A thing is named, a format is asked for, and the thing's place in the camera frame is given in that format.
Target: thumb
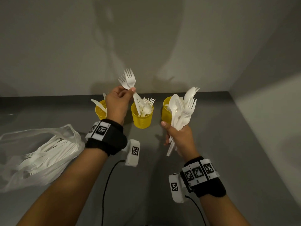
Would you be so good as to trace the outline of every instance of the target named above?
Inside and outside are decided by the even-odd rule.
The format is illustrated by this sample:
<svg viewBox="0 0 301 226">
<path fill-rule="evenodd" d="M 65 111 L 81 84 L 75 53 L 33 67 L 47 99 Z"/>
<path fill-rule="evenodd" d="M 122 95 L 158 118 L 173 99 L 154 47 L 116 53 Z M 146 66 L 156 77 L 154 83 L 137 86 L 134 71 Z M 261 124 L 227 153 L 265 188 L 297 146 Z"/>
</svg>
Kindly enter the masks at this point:
<svg viewBox="0 0 301 226">
<path fill-rule="evenodd" d="M 178 130 L 175 129 L 173 126 L 171 126 L 170 124 L 166 123 L 165 121 L 161 121 L 161 125 L 164 129 L 166 129 L 166 131 L 169 133 L 169 135 L 171 135 L 172 137 L 174 137 Z"/>
<path fill-rule="evenodd" d="M 129 102 L 135 92 L 136 88 L 132 87 L 126 92 L 126 94 L 122 98 L 126 99 L 126 101 Z"/>
</svg>

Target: forearm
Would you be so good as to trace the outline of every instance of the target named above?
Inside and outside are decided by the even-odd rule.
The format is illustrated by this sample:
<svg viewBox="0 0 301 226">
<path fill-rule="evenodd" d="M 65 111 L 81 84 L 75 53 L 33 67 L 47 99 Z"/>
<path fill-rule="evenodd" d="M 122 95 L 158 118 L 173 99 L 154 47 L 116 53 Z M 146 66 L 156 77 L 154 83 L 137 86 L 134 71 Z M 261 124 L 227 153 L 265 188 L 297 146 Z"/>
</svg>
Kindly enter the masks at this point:
<svg viewBox="0 0 301 226">
<path fill-rule="evenodd" d="M 200 197 L 202 207 L 211 226 L 249 226 L 250 224 L 232 203 L 228 195 Z"/>
<path fill-rule="evenodd" d="M 107 157 L 100 149 L 84 149 L 17 226 L 75 225 Z"/>
</svg>

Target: yellow cup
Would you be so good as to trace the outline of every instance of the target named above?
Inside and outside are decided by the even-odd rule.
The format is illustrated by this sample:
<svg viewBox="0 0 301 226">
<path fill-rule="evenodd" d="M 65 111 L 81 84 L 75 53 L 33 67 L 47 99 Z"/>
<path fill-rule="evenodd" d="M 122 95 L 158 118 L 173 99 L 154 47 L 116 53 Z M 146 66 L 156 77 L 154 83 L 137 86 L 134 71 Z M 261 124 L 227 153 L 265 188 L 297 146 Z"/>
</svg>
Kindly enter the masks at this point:
<svg viewBox="0 0 301 226">
<path fill-rule="evenodd" d="M 169 112 L 167 110 L 167 107 L 165 105 L 169 104 L 170 99 L 171 99 L 171 97 L 165 98 L 165 100 L 163 102 L 162 115 L 161 115 L 161 119 L 169 124 L 171 124 L 172 115 L 171 115 L 171 112 Z"/>
<path fill-rule="evenodd" d="M 104 107 L 105 109 L 107 109 L 107 104 L 106 104 L 106 101 L 105 101 L 105 100 L 100 101 L 100 104 L 102 104 L 103 107 Z M 100 118 L 100 120 L 106 118 L 106 115 L 107 115 L 106 112 L 103 111 L 100 107 L 96 106 L 96 107 L 95 107 L 95 112 L 96 112 L 96 114 L 98 115 L 98 117 Z"/>
<path fill-rule="evenodd" d="M 131 106 L 131 111 L 132 111 L 134 125 L 137 128 L 143 129 L 143 128 L 147 128 L 151 125 L 151 119 L 153 116 L 153 112 L 151 112 L 151 114 L 146 115 L 145 117 L 139 117 L 135 102 Z"/>
</svg>

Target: plastic bag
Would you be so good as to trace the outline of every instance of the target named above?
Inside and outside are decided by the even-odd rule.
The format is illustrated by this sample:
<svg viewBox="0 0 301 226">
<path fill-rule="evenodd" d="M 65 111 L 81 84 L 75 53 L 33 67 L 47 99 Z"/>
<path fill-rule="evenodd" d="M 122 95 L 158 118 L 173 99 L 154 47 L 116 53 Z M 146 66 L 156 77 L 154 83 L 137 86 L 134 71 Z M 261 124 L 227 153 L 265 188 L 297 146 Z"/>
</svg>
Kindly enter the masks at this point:
<svg viewBox="0 0 301 226">
<path fill-rule="evenodd" d="M 76 143 L 78 151 L 34 175 L 29 175 L 25 169 L 17 170 L 17 166 L 25 160 L 23 155 L 34 152 L 54 135 Z M 61 128 L 29 129 L 3 134 L 0 137 L 0 193 L 28 186 L 45 186 L 53 182 L 84 147 L 80 134 L 70 124 Z"/>
</svg>

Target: white wall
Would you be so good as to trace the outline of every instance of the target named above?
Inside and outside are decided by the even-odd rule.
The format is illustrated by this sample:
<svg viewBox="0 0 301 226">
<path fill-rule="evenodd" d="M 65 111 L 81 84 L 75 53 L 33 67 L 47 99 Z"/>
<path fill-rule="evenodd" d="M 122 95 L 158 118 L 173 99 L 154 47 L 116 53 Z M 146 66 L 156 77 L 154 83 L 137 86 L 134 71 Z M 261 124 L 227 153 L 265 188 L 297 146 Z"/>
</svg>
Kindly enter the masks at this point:
<svg viewBox="0 0 301 226">
<path fill-rule="evenodd" d="M 296 1 L 0 0 L 0 96 L 228 90 Z"/>
<path fill-rule="evenodd" d="M 230 93 L 301 206 L 300 19 L 301 2 L 275 31 Z"/>
</svg>

